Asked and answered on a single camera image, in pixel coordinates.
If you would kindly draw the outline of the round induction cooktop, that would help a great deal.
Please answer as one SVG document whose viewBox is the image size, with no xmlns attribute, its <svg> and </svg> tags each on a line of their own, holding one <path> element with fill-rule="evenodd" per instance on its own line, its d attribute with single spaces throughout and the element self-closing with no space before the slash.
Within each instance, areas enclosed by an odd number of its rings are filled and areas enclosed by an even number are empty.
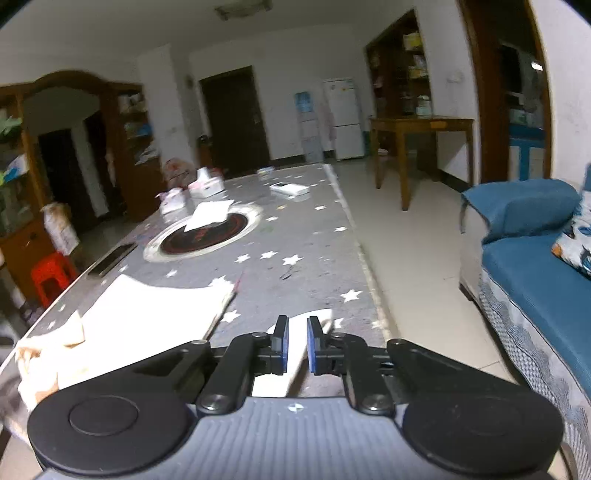
<svg viewBox="0 0 591 480">
<path fill-rule="evenodd" d="M 242 239 L 259 226 L 263 208 L 256 204 L 233 204 L 221 223 L 185 230 L 186 217 L 166 227 L 143 249 L 143 259 L 166 263 L 195 258 L 219 250 Z"/>
</svg>

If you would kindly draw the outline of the pink tissue box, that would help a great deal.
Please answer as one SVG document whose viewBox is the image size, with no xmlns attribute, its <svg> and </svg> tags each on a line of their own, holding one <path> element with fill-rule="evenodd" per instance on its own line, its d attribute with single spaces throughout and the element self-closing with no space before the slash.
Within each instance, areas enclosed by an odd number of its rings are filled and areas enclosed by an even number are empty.
<svg viewBox="0 0 591 480">
<path fill-rule="evenodd" d="M 188 185 L 190 196 L 194 199 L 211 198 L 224 191 L 221 175 L 215 169 L 201 167 L 197 170 L 197 179 Z"/>
</svg>

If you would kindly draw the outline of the ceiling light fixture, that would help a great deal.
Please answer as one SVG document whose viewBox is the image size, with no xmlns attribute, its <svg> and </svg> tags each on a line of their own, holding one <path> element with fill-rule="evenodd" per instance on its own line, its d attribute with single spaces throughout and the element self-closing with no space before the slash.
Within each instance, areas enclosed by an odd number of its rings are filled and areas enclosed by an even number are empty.
<svg viewBox="0 0 591 480">
<path fill-rule="evenodd" d="M 259 12 L 267 12 L 271 9 L 273 9 L 273 1 L 271 0 L 239 0 L 216 6 L 214 12 L 222 21 L 229 21 L 249 18 Z"/>
</svg>

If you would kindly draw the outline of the butterfly print pillow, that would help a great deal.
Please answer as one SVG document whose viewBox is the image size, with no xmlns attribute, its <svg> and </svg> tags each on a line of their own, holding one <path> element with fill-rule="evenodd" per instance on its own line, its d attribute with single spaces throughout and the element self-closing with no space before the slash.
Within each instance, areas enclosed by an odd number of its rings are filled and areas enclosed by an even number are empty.
<svg viewBox="0 0 591 480">
<path fill-rule="evenodd" d="M 587 278 L 591 277 L 591 193 L 581 194 L 573 217 L 551 248 L 552 254 Z"/>
</svg>

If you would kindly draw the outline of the wooden wall shelf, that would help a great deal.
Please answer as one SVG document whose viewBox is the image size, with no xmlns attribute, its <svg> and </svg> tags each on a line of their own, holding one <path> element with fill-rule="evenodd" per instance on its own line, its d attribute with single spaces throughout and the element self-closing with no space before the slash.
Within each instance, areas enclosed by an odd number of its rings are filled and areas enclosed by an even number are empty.
<svg viewBox="0 0 591 480">
<path fill-rule="evenodd" d="M 405 13 L 365 47 L 375 116 L 416 116 L 433 99 L 423 38 L 415 10 Z"/>
</svg>

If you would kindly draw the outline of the water dispenser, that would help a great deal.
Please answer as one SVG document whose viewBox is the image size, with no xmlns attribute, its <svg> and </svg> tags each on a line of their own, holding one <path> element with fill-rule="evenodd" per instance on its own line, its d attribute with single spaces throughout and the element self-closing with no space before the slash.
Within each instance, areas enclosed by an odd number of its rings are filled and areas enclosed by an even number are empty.
<svg viewBox="0 0 591 480">
<path fill-rule="evenodd" d="M 297 92 L 294 94 L 294 101 L 305 162 L 322 163 L 324 151 L 322 151 L 322 139 L 318 128 L 318 115 L 315 114 L 311 93 L 308 91 Z"/>
</svg>

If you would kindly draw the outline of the blue sofa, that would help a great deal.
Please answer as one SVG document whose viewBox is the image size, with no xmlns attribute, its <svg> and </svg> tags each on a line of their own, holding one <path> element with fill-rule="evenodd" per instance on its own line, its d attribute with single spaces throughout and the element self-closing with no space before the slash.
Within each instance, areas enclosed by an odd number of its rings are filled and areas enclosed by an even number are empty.
<svg viewBox="0 0 591 480">
<path fill-rule="evenodd" d="M 559 410 L 571 475 L 590 476 L 590 278 L 551 248 L 588 185 L 486 183 L 462 195 L 460 286 L 509 361 Z"/>
</svg>

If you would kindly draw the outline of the small electric fan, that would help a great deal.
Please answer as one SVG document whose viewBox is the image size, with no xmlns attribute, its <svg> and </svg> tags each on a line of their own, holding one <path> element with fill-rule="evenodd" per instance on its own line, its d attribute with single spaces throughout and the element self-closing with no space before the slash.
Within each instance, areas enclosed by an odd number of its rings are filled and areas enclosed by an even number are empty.
<svg viewBox="0 0 591 480">
<path fill-rule="evenodd" d="M 167 186 L 172 188 L 187 188 L 190 183 L 197 179 L 197 170 L 194 165 L 178 158 L 167 160 L 162 167 Z"/>
</svg>

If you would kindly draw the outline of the white remote control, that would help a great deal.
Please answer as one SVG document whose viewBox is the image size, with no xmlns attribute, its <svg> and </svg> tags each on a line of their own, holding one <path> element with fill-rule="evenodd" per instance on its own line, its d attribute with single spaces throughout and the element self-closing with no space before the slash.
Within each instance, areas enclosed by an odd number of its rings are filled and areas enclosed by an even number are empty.
<svg viewBox="0 0 591 480">
<path fill-rule="evenodd" d="M 300 184 L 277 182 L 270 185 L 270 191 L 284 197 L 296 198 L 308 195 L 310 188 Z"/>
</svg>

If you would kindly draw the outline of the red plastic stool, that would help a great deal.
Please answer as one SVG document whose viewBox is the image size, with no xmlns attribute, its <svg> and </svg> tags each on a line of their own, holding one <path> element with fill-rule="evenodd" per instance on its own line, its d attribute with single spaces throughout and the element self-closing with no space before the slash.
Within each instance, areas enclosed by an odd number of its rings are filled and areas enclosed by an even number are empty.
<svg viewBox="0 0 591 480">
<path fill-rule="evenodd" d="M 47 308 L 78 277 L 67 256 L 59 252 L 41 259 L 31 270 L 31 278 L 41 305 Z"/>
</svg>

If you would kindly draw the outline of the cream white garment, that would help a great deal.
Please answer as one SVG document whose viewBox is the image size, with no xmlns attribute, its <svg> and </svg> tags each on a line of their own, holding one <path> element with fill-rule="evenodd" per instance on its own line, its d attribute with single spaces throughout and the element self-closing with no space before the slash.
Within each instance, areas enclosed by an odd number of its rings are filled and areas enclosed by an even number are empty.
<svg viewBox="0 0 591 480">
<path fill-rule="evenodd" d="M 4 363 L 15 366 L 17 391 L 32 410 L 60 389 L 206 339 L 219 323 L 238 319 L 228 309 L 236 292 L 238 284 L 224 276 L 205 287 L 174 288 L 121 274 L 85 314 L 73 312 L 62 326 L 19 340 Z"/>
</svg>

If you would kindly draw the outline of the small clear dish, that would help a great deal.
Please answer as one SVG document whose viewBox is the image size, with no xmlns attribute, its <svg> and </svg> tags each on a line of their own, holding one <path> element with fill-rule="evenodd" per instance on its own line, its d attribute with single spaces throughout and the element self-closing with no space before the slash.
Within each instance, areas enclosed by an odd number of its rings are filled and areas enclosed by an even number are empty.
<svg viewBox="0 0 591 480">
<path fill-rule="evenodd" d="M 266 178 L 273 175 L 274 171 L 276 171 L 273 166 L 263 167 L 256 171 L 256 175 L 260 178 Z"/>
</svg>

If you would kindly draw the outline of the dark wooden door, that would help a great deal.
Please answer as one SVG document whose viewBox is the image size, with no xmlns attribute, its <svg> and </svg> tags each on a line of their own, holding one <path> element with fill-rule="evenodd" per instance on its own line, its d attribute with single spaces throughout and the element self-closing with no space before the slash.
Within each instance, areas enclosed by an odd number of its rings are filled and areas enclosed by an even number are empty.
<svg viewBox="0 0 591 480">
<path fill-rule="evenodd" d="M 211 130 L 214 165 L 225 178 L 256 173 L 270 165 L 263 113 L 252 66 L 199 81 Z"/>
</svg>

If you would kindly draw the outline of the brown wooden side table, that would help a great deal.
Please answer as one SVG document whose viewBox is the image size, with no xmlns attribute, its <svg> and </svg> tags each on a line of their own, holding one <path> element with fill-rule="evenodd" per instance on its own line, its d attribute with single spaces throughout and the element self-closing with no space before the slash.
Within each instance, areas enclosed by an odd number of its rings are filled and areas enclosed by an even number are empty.
<svg viewBox="0 0 591 480">
<path fill-rule="evenodd" d="M 467 146 L 466 183 L 472 187 L 475 182 L 474 168 L 474 120 L 469 118 L 431 116 L 431 117 L 371 117 L 370 118 L 370 154 L 374 160 L 375 185 L 383 185 L 382 160 L 379 153 L 382 134 L 391 134 L 394 138 L 394 159 L 398 166 L 401 190 L 401 208 L 408 211 L 412 193 L 409 180 L 409 152 L 418 149 L 418 167 L 432 178 L 439 177 L 436 152 L 437 133 L 463 133 Z"/>
</svg>

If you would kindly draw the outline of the wooden display cabinet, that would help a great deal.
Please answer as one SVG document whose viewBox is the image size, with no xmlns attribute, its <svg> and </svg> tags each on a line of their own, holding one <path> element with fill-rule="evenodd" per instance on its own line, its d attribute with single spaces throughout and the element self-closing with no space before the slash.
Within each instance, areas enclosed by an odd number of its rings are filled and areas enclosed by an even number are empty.
<svg viewBox="0 0 591 480">
<path fill-rule="evenodd" d="M 51 209 L 78 235 L 156 210 L 159 163 L 136 158 L 147 117 L 120 103 L 140 91 L 84 71 L 2 87 L 1 252 L 25 299 L 37 300 L 31 272 L 57 249 L 44 226 Z"/>
</svg>

